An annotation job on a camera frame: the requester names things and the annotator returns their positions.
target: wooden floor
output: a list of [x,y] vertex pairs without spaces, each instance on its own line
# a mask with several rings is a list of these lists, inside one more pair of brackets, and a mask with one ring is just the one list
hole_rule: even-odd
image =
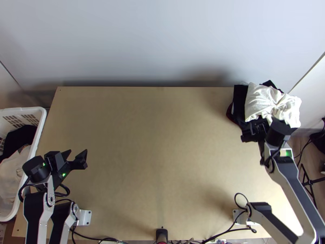
[[[299,154],[301,148],[303,148],[308,139],[308,137],[292,137],[290,139],[289,145],[291,146],[294,155]],[[311,180],[325,177],[325,175],[320,173],[321,168],[325,163],[325,154],[321,153],[313,143],[310,143],[303,151],[300,164],[301,163],[304,165],[306,172]],[[302,181],[303,171],[300,169],[299,172],[299,178]],[[322,218],[325,220],[325,205],[323,204],[325,199],[325,181],[314,184],[312,188],[314,191],[318,211]]]
[[[305,143],[308,141],[308,137],[291,137],[289,141],[289,145],[292,147],[294,156],[298,155],[300,150],[303,148]],[[311,180],[321,178],[325,175],[320,173],[320,170],[325,163],[325,155],[321,153],[313,143],[310,143],[304,150],[302,158],[301,158],[301,163],[303,163],[308,176],[310,177]],[[315,199],[318,207],[318,211],[322,218],[325,220],[325,205],[323,204],[324,199],[325,199],[325,181],[316,183],[313,185],[313,190],[315,194]],[[10,221],[7,225],[6,229],[6,234],[4,238],[4,244],[11,244],[11,243],[17,243],[17,244],[23,244],[24,243],[24,238],[21,237],[11,237],[12,229],[13,229],[13,223],[14,221]],[[247,243],[247,244],[254,244],[257,239],[245,239],[242,240],[241,243]],[[94,244],[97,243],[96,241],[81,241],[77,240],[76,241],[79,244]],[[130,242],[130,244],[137,244],[137,243],[144,243],[144,242]]]

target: black cable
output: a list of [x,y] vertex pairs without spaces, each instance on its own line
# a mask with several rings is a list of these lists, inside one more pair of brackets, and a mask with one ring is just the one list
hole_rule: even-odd
[[253,233],[256,233],[257,231],[256,231],[255,229],[251,228],[249,225],[248,225],[247,228],[240,228],[240,229],[233,229],[233,230],[231,230],[231,228],[235,225],[235,223],[236,223],[237,219],[239,218],[239,216],[242,215],[242,214],[245,213],[245,212],[247,212],[247,210],[246,210],[246,211],[242,211],[242,212],[241,212],[241,213],[236,217],[235,221],[234,221],[234,222],[232,223],[232,225],[228,228],[228,230],[226,230],[226,231],[224,231],[224,232],[222,232],[222,233],[220,233],[220,234],[218,234],[218,235],[214,235],[214,236],[210,237],[209,239],[206,239],[206,240],[202,241],[201,244],[205,244],[205,243],[207,243],[207,242],[209,242],[209,241],[211,241],[211,240],[213,240],[213,239],[216,239],[217,237],[219,237],[219,236],[221,236],[221,235],[224,235],[224,234],[226,234],[226,233],[228,233],[228,232],[251,230]]
[[[314,141],[318,140],[318,139],[321,139],[324,135],[325,135],[325,132],[324,132],[324,129],[325,129],[325,119],[322,119],[323,122],[324,122],[324,125],[323,125],[323,128],[322,130],[319,132],[319,133],[322,133],[321,135],[319,135],[317,138],[314,139]],[[303,148],[300,150],[300,153],[296,156],[294,156],[293,158],[297,158],[299,157],[299,161],[297,163],[297,167],[299,166],[300,164],[300,161],[301,161],[301,157],[302,157],[302,153],[303,153],[303,150],[306,148],[306,146],[308,146],[310,143],[312,143],[312,140],[309,138],[309,140],[306,142],[306,144],[303,146]]]
[[42,189],[41,189],[38,185],[28,184],[29,180],[30,180],[30,176],[27,178],[27,180],[25,181],[25,183],[23,184],[23,186],[22,186],[22,187],[19,189],[19,191],[18,191],[18,198],[19,198],[19,200],[20,200],[21,202],[24,201],[24,199],[23,199],[23,197],[22,197],[22,192],[23,192],[23,190],[24,190],[25,187],[28,187],[28,186],[30,187],[30,186],[32,186],[32,187],[37,188],[39,191],[42,191]]
[[68,198],[65,198],[65,199],[60,199],[60,200],[57,200],[57,201],[55,201],[55,203],[59,203],[59,202],[62,202],[62,201],[69,201],[69,202],[73,202],[73,200],[71,200],[71,199],[68,199]]
[[70,189],[67,186],[65,186],[64,184],[60,184],[59,186],[61,186],[65,190],[66,193],[55,192],[54,193],[55,196],[57,196],[57,197],[67,197],[67,196],[70,195]]
[[237,207],[239,207],[240,209],[246,210],[246,208],[239,206],[239,204],[237,203],[237,201],[236,201],[236,197],[237,197],[238,195],[242,195],[243,197],[245,197],[245,199],[246,199],[246,201],[247,201],[247,203],[248,203],[248,199],[247,199],[247,197],[246,197],[243,193],[240,193],[240,192],[237,192],[237,193],[235,194],[235,197],[234,197],[234,199],[235,199],[235,203],[236,203]]
[[72,239],[72,242],[73,244],[76,244],[75,240],[74,240],[74,230],[76,229],[76,226],[73,226],[72,227],[72,231],[71,231],[71,239]]
[[273,153],[271,153],[271,155],[270,155],[270,156],[265,160],[265,165],[266,165],[267,167],[269,167],[269,161],[270,161],[272,158],[274,158],[276,155],[278,155],[278,153],[279,153],[280,150],[281,150],[282,145],[280,145],[279,148],[278,148],[276,151],[274,151]]
[[115,239],[115,238],[112,238],[112,237],[105,237],[105,238],[93,238],[93,237],[88,237],[88,236],[85,236],[85,235],[82,235],[82,234],[79,234],[78,232],[75,231],[76,229],[76,226],[74,226],[74,228],[70,228],[70,231],[71,231],[71,236],[73,237],[74,234],[82,237],[82,238],[85,238],[85,239],[89,239],[89,240],[94,240],[94,241],[100,241],[99,243],[103,242],[103,241],[110,241],[110,242],[118,242],[118,243],[122,243],[122,244],[128,244],[127,242],[123,242],[123,241],[119,241],[118,239]]

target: green led light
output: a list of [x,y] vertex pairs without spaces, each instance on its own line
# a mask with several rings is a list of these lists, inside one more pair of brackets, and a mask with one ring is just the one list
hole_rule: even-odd
[[292,151],[291,150],[286,150],[286,156],[287,157],[292,157]]

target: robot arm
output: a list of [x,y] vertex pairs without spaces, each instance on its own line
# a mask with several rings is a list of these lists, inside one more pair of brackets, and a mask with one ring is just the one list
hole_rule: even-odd
[[267,203],[247,203],[247,212],[242,214],[238,223],[246,224],[247,220],[259,223],[280,244],[318,243],[325,237],[325,224],[298,179],[299,172],[292,149],[286,143],[289,137],[290,127],[280,121],[273,121],[264,148],[260,146],[261,164],[271,179],[282,187],[302,226],[303,234],[295,235],[272,214],[271,206]]
[[[37,156],[23,165],[23,171],[28,176],[27,182],[19,191],[19,198],[24,203],[24,217],[27,221],[26,244],[45,244],[47,224],[51,218],[53,229],[49,244],[66,244],[72,225],[89,225],[91,211],[80,210],[71,201],[55,205],[55,189],[62,183],[72,170],[87,168],[87,150],[78,154],[73,161],[67,161],[71,150],[63,153],[48,152],[44,159]],[[26,191],[25,198],[21,191],[27,186],[38,189],[35,193]]]

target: pile of clothes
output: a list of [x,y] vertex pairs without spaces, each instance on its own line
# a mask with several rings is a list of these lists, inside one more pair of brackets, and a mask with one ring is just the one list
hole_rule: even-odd
[[242,130],[243,142],[258,142],[265,138],[273,118],[290,125],[292,132],[301,126],[301,99],[283,93],[272,81],[235,85],[233,101],[227,117]]
[[22,166],[27,161],[37,126],[24,125],[6,136],[3,154],[0,156],[0,198],[7,204],[14,202]]

